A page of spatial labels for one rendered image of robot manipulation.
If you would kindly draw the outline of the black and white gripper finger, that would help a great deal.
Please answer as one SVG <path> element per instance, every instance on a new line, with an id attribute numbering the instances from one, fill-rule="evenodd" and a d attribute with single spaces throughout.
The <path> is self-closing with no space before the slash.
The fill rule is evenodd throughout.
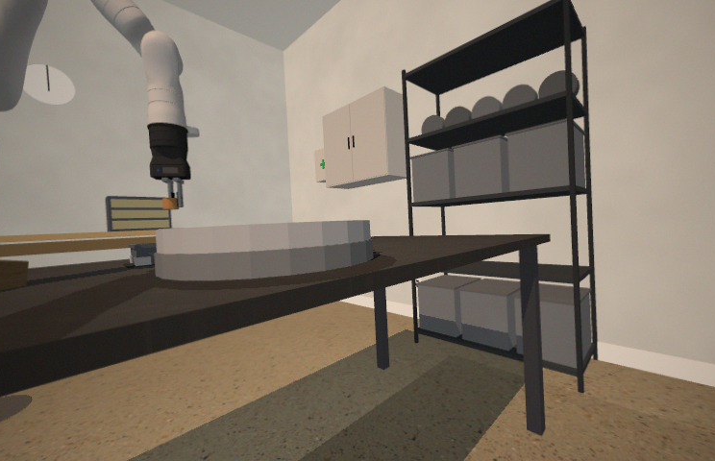
<path id="1" fill-rule="evenodd" d="M 175 198 L 175 193 L 174 193 L 174 188 L 173 188 L 174 182 L 168 178 L 161 178 L 161 180 L 168 184 L 168 198 Z"/>
<path id="2" fill-rule="evenodd" d="M 184 200 L 183 200 L 183 184 L 184 181 L 181 180 L 180 178 L 173 178 L 173 181 L 177 183 L 177 206 L 178 207 L 184 207 Z"/>

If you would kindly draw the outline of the short bronze cylinder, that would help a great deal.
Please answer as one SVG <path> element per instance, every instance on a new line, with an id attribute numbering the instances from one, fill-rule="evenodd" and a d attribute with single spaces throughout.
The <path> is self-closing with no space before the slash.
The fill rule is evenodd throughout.
<path id="1" fill-rule="evenodd" d="M 179 209 L 177 198 L 162 198 L 163 209 Z"/>

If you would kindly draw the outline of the grey two-compartment bin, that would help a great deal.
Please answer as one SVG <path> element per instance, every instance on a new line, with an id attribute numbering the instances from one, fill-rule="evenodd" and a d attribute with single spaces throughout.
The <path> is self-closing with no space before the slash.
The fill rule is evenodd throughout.
<path id="1" fill-rule="evenodd" d="M 131 248 L 130 263 L 135 266 L 155 264 L 156 243 L 130 244 L 129 248 Z"/>

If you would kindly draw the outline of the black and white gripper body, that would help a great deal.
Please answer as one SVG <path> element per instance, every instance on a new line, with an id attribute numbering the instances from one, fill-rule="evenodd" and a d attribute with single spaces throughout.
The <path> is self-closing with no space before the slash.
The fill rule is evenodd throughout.
<path id="1" fill-rule="evenodd" d="M 155 101 L 148 105 L 150 177 L 190 180 L 187 162 L 187 138 L 200 136 L 199 130 L 186 125 L 185 110 L 174 103 Z"/>

